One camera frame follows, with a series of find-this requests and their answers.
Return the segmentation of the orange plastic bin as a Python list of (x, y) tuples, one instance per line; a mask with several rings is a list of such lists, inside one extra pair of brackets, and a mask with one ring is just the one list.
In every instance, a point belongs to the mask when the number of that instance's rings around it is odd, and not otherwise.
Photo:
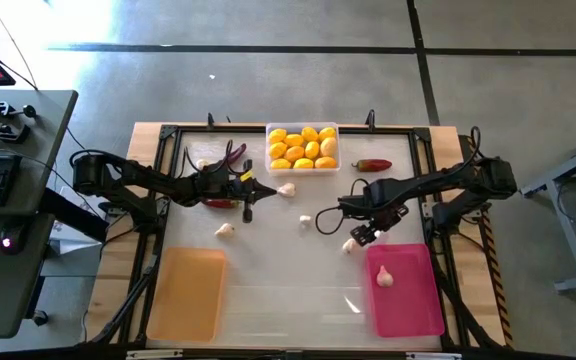
[(208, 343), (217, 332), (226, 256), (222, 250), (170, 247), (162, 256), (147, 338)]

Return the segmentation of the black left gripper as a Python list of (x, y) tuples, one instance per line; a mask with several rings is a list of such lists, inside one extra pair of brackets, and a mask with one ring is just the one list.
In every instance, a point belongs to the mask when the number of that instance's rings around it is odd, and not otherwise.
[[(252, 171), (253, 173), (253, 160), (247, 159), (243, 163), (243, 174), (247, 171)], [(241, 182), (239, 175), (231, 175), (230, 176), (230, 184), (222, 188), (219, 191), (219, 197), (215, 199), (231, 199), (231, 200), (238, 200), (239, 203), (241, 202), (242, 198), (242, 191), (241, 191), (241, 184), (247, 191), (254, 191), (253, 193), (249, 194), (246, 199), (244, 200), (244, 210), (242, 214), (242, 220), (244, 223), (251, 223), (253, 220), (253, 210), (252, 206), (261, 199), (271, 197), (277, 194), (275, 190), (272, 188), (261, 184), (255, 177), (254, 173), (251, 178), (248, 180)]]

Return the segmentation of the dark red chili pepper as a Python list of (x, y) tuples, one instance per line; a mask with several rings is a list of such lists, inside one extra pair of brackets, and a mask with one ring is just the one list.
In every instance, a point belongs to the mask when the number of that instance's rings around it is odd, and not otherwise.
[(227, 156), (227, 161), (229, 165), (234, 164), (246, 151), (247, 145), (242, 144), (236, 149), (230, 149)]

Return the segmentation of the black computer mouse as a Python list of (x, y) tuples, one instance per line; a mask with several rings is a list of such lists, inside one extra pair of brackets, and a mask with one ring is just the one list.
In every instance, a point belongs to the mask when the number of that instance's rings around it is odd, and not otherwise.
[(0, 235), (0, 250), (5, 255), (19, 254), (25, 247), (27, 226), (24, 224), (6, 225)]

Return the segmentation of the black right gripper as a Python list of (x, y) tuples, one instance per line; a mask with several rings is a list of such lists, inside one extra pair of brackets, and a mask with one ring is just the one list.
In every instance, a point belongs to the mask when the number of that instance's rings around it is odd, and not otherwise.
[(361, 247), (376, 240), (375, 229), (390, 229), (397, 225), (409, 213), (406, 205), (393, 206), (391, 202), (369, 207), (365, 214), (369, 218), (369, 226), (360, 225), (350, 231), (351, 237)]

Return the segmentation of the clear plastic bin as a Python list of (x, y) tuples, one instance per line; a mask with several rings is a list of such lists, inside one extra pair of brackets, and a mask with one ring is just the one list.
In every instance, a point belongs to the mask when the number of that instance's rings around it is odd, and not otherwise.
[[(315, 166), (312, 169), (294, 169), (293, 165), (294, 163), (292, 163), (292, 167), (290, 169), (282, 169), (282, 170), (273, 170), (270, 168), (271, 162), (275, 159), (271, 159), (270, 156), (268, 155), (268, 150), (269, 147), (272, 145), (268, 142), (268, 134), (277, 128), (282, 128), (285, 129), (287, 131), (287, 135), (289, 134), (300, 134), (301, 135), (301, 131), (304, 127), (312, 127), (315, 130), (319, 131), (322, 130), (323, 128), (326, 127), (334, 127), (337, 131), (336, 133), (336, 139), (337, 139), (337, 145), (338, 145), (338, 150), (336, 155), (333, 157), (336, 159), (337, 161), (337, 168), (333, 168), (333, 169), (317, 169)], [(265, 165), (266, 165), (266, 169), (268, 170), (268, 172), (272, 175), (272, 176), (307, 176), (307, 175), (328, 175), (328, 174), (333, 174), (335, 172), (338, 172), (341, 169), (341, 165), (342, 165), (342, 160), (341, 160), (341, 144), (340, 144), (340, 128), (339, 126), (334, 123), (334, 122), (301, 122), (301, 123), (268, 123), (265, 126), (265, 140), (266, 140), (266, 151), (265, 151)], [(303, 143), (302, 147), (305, 150), (305, 146), (308, 144), (309, 142), (305, 142)], [(320, 155), (320, 150), (319, 150), (319, 156), (316, 159), (311, 159), (314, 163), (315, 161), (322, 157)]]

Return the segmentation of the pink plastic bin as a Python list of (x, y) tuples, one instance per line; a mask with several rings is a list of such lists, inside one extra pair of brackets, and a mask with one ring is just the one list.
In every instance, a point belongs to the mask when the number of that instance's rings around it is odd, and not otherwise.
[[(384, 265), (391, 287), (375, 278)], [(428, 248), (424, 244), (375, 245), (364, 257), (364, 291), (370, 322), (383, 338), (440, 336), (445, 331)]]

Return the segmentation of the black metal table frame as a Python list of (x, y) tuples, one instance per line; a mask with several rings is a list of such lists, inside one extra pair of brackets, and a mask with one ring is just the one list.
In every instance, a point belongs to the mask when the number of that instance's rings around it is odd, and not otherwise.
[[(391, 176), (411, 177), (462, 159), (451, 127), (384, 125), (371, 131), (347, 125), (340, 136), (341, 169), (333, 174), (272, 176), (265, 166), (265, 128), (260, 124), (221, 124), (209, 130), (184, 124), (181, 147), (192, 159), (216, 160), (227, 143), (246, 144), (255, 177), (264, 185), (296, 186), (292, 198), (279, 195), (254, 205), (244, 223), (239, 210), (173, 205), (165, 247), (222, 250), (225, 285), (216, 336), (208, 343), (185, 342), (193, 350), (349, 350), (435, 351), (436, 336), (382, 338), (370, 322), (364, 291), (363, 252), (342, 251), (354, 222), (337, 210), (340, 196), (357, 193), (361, 176), (351, 164), (384, 157)], [(312, 221), (302, 224), (301, 215)], [(232, 237), (214, 233), (230, 223)]]

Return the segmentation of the white label strip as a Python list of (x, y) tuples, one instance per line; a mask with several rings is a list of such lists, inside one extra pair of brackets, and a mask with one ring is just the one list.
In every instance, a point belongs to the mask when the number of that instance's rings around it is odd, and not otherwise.
[(182, 357), (181, 349), (145, 349), (128, 351), (125, 360), (164, 360)]
[(463, 360), (459, 353), (406, 352), (406, 360)]

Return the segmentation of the yellow black hazard tape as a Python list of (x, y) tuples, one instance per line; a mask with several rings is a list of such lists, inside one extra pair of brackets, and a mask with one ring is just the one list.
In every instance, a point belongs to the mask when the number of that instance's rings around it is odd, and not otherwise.
[(492, 224), (487, 210), (481, 212), (480, 217), (480, 235), (484, 246), (484, 252), (487, 258), (489, 274), (492, 282), (493, 293), (495, 296), (496, 306), (501, 323), (502, 333), (504, 337), (505, 346), (507, 348), (514, 348), (514, 340), (512, 336), (511, 325), (509, 321), (509, 314), (502, 284), (501, 271), (497, 252), (495, 247), (495, 239), (492, 231)]

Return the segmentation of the dark grey desk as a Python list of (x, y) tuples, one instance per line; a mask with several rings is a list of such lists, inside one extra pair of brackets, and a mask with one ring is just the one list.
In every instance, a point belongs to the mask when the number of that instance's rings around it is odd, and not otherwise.
[(27, 315), (54, 221), (52, 215), (37, 211), (77, 99), (74, 90), (0, 89), (0, 101), (16, 109), (32, 105), (37, 111), (35, 119), (18, 118), (30, 127), (23, 143), (0, 141), (0, 154), (22, 156), (6, 205), (0, 207), (0, 235), (6, 225), (27, 226), (25, 247), (19, 254), (5, 255), (0, 250), (0, 338), (15, 336)]

